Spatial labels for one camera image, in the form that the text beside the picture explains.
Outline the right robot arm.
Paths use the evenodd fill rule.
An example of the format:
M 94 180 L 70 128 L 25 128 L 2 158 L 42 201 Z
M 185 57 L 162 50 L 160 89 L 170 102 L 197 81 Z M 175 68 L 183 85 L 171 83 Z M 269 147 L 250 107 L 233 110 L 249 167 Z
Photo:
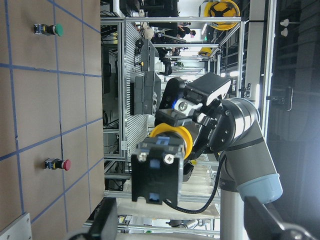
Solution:
M 152 136 L 183 140 L 184 158 L 219 154 L 214 191 L 220 191 L 220 238 L 246 240 L 244 200 L 267 204 L 283 193 L 255 105 L 228 97 L 232 82 L 214 73 L 186 83 L 171 78 L 155 114 Z

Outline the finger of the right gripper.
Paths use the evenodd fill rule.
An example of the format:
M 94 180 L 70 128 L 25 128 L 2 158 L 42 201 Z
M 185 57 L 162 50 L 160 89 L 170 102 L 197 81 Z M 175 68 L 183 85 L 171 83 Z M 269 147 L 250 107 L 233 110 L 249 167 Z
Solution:
M 159 109 L 155 113 L 155 126 L 165 123 L 172 127 L 180 127 L 189 125 L 192 122 L 192 117 L 185 116 L 173 108 Z
M 188 83 L 184 88 L 183 98 L 194 104 L 209 106 L 213 100 L 226 97 L 231 83 L 230 79 L 209 72 Z

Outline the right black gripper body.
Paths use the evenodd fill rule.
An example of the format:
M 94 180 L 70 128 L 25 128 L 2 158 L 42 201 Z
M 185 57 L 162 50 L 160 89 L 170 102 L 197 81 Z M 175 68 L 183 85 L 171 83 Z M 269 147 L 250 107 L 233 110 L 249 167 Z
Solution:
M 203 153 L 221 152 L 231 144 L 236 132 L 231 103 L 229 99 L 216 99 L 194 112 L 190 125 L 193 138 L 190 160 L 197 159 Z

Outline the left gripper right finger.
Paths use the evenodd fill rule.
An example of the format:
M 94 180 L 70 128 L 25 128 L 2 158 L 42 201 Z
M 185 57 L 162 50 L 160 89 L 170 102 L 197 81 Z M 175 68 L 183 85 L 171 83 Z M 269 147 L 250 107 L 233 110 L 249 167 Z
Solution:
M 277 220 L 254 196 L 244 199 L 244 228 L 250 240 L 315 240 L 304 227 Z

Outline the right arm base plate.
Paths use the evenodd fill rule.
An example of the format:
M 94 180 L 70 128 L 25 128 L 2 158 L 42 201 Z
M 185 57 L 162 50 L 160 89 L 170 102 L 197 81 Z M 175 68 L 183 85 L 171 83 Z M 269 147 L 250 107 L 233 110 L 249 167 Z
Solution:
M 1 240 L 32 240 L 31 218 L 24 213 L 0 232 Z

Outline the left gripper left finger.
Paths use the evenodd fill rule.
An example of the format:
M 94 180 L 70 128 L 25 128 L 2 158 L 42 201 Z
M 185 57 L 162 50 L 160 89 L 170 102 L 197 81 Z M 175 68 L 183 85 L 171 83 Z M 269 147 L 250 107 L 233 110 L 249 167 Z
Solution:
M 114 197 L 105 197 L 90 226 L 69 233 L 67 240 L 115 240 L 118 233 L 117 201 Z

